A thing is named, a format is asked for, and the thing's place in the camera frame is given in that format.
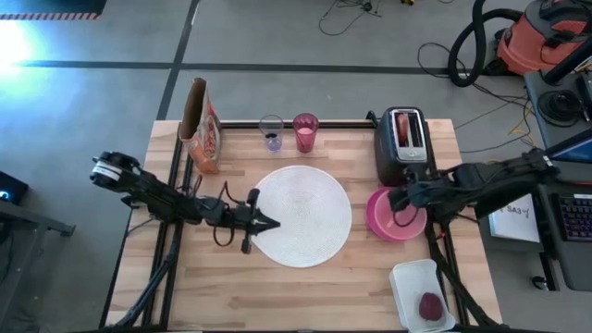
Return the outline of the black mat hazard stripe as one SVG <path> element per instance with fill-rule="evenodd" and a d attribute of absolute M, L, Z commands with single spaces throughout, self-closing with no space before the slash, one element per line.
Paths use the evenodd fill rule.
<path fill-rule="evenodd" d="M 0 20 L 94 20 L 107 0 L 0 0 Z"/>

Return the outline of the brown bagel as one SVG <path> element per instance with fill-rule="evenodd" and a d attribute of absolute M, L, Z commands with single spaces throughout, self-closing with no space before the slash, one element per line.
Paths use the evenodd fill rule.
<path fill-rule="evenodd" d="M 409 145 L 409 118 L 406 113 L 397 113 L 395 115 L 396 121 L 396 128 L 397 128 L 397 137 L 400 146 L 408 146 Z"/>

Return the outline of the white round woven placemat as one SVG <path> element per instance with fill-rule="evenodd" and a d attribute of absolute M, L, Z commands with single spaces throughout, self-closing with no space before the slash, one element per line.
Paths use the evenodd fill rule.
<path fill-rule="evenodd" d="M 272 261 L 294 268 L 321 265 L 349 238 L 352 206 L 339 182 L 312 166 L 286 166 L 255 186 L 257 206 L 280 223 L 253 237 L 254 245 Z"/>

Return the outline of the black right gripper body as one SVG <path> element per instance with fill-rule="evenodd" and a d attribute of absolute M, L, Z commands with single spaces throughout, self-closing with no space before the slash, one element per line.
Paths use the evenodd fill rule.
<path fill-rule="evenodd" d="M 418 174 L 407 177 L 404 206 L 425 208 L 435 216 L 450 217 L 459 212 L 457 201 L 457 181 L 453 176 L 444 175 L 435 179 L 421 178 Z"/>

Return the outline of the clear glass tumbler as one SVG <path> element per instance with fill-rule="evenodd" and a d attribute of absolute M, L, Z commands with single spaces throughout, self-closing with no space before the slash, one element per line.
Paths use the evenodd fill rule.
<path fill-rule="evenodd" d="M 267 150 L 271 153 L 279 152 L 282 147 L 283 119 L 277 115 L 265 115 L 259 121 L 259 130 L 264 136 Z M 281 133 L 281 139 L 267 140 L 265 138 L 265 134 L 267 133 Z"/>

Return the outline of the black backlit keyboard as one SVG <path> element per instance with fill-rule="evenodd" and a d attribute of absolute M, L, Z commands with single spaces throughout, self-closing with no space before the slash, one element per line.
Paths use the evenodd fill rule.
<path fill-rule="evenodd" d="M 592 194 L 564 194 L 557 198 L 559 225 L 567 241 L 592 242 Z"/>

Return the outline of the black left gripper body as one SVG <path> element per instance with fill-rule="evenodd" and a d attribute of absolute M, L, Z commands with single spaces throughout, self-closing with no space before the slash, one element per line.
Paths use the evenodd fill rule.
<path fill-rule="evenodd" d="M 219 247 L 228 247 L 234 240 L 237 229 L 244 231 L 240 250 L 244 254 L 250 254 L 252 249 L 251 237 L 255 234 L 255 213 L 256 203 L 260 191 L 251 189 L 245 202 L 234 200 L 235 206 L 230 207 L 228 203 L 221 199 L 228 189 L 223 188 L 217 198 L 211 196 L 202 196 L 199 198 L 199 208 L 202 219 L 210 227 L 214 228 L 214 242 Z M 222 243 L 217 237 L 219 228 L 229 229 L 229 239 Z"/>

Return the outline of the black aluminium table frame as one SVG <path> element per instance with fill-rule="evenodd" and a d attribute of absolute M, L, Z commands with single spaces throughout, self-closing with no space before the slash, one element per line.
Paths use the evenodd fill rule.
<path fill-rule="evenodd" d="M 426 259 L 424 237 L 381 240 L 365 224 L 365 205 L 377 189 L 374 133 L 368 120 L 325 120 L 309 154 L 286 134 L 277 154 L 268 152 L 254 121 L 223 126 L 221 170 L 203 179 L 200 193 L 228 186 L 243 199 L 267 173 L 291 165 L 317 167 L 337 179 L 352 209 L 343 248 L 312 268 L 288 268 L 238 242 L 215 244 L 205 226 L 163 225 L 139 208 L 129 218 L 101 328 L 113 329 L 139 299 L 173 242 L 179 259 L 148 302 L 132 333 L 184 331 L 397 330 L 401 324 L 389 285 L 396 264 Z"/>

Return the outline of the grey desk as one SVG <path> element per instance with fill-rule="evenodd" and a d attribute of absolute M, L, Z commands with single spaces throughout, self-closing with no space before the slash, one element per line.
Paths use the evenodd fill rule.
<path fill-rule="evenodd" d="M 542 76 L 540 72 L 524 76 L 541 137 L 549 129 L 591 129 L 592 73 L 569 74 L 554 85 L 544 82 Z M 573 193 L 592 194 L 592 184 L 565 182 L 557 176 L 536 190 L 548 219 L 553 256 L 559 261 L 566 286 L 592 291 L 592 242 L 567 241 L 559 225 L 557 198 Z"/>

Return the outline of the black device blue light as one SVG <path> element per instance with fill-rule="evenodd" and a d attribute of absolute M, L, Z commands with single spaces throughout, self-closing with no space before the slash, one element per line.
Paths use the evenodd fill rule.
<path fill-rule="evenodd" d="M 0 201 L 20 205 L 29 190 L 29 185 L 0 171 Z"/>

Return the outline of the orange shop vacuum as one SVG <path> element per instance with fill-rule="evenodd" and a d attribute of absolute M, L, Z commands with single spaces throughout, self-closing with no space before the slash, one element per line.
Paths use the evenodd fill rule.
<path fill-rule="evenodd" d="M 497 60 L 511 74 L 549 70 L 592 37 L 592 0 L 534 0 L 499 38 Z"/>

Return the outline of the orange cereal bag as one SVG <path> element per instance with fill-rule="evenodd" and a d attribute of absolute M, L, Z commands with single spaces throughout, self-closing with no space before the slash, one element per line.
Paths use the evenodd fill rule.
<path fill-rule="evenodd" d="M 180 123 L 179 139 L 197 168 L 205 174 L 219 172 L 222 126 L 202 78 L 191 82 L 191 89 Z"/>

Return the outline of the grey metal stand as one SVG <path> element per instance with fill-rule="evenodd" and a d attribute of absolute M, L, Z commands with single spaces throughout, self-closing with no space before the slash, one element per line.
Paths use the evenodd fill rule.
<path fill-rule="evenodd" d="M 42 248 L 45 233 L 71 237 L 75 229 L 75 225 L 0 200 L 0 331 L 17 306 L 19 285 Z"/>

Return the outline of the red faceted plastic tumbler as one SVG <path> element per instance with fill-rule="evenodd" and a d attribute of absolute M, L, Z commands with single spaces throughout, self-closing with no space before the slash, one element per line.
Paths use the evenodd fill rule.
<path fill-rule="evenodd" d="M 301 153 L 310 153 L 314 149 L 315 137 L 319 128 L 318 118 L 310 113 L 299 114 L 292 121 L 297 149 Z"/>

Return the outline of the white paper sheet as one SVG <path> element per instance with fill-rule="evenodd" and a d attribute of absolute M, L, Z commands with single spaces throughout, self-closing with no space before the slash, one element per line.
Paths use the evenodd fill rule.
<path fill-rule="evenodd" d="M 490 235 L 493 237 L 540 243 L 531 194 L 504 205 L 490 214 L 488 220 Z"/>

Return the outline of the dark red plum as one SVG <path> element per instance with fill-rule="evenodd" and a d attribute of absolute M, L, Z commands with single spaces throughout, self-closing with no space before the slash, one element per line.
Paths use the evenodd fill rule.
<path fill-rule="evenodd" d="M 444 306 L 437 294 L 426 292 L 420 299 L 418 312 L 426 321 L 438 321 L 444 315 Z"/>

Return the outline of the white plastic container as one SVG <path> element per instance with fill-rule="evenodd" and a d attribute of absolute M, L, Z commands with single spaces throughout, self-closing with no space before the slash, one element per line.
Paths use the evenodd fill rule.
<path fill-rule="evenodd" d="M 449 311 L 438 282 L 435 261 L 423 259 L 397 264 L 389 273 L 389 283 L 401 325 L 410 333 L 439 333 L 455 327 L 456 320 Z M 434 320 L 421 316 L 425 294 L 432 302 L 438 300 L 441 315 Z"/>

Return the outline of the black slanted bar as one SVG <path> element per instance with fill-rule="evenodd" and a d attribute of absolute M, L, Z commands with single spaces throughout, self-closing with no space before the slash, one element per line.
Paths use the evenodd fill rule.
<path fill-rule="evenodd" d="M 592 56 L 592 36 L 577 49 L 566 56 L 557 66 L 542 76 L 544 82 L 554 85 L 574 71 L 580 64 Z"/>

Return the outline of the dark grey toaster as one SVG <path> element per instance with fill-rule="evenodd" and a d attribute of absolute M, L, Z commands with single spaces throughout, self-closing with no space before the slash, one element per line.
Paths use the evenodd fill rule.
<path fill-rule="evenodd" d="M 409 118 L 408 146 L 399 145 L 397 113 L 406 113 Z M 409 173 L 423 174 L 434 162 L 428 126 L 422 111 L 414 106 L 387 109 L 377 122 L 374 143 L 377 176 L 387 187 L 405 184 Z"/>

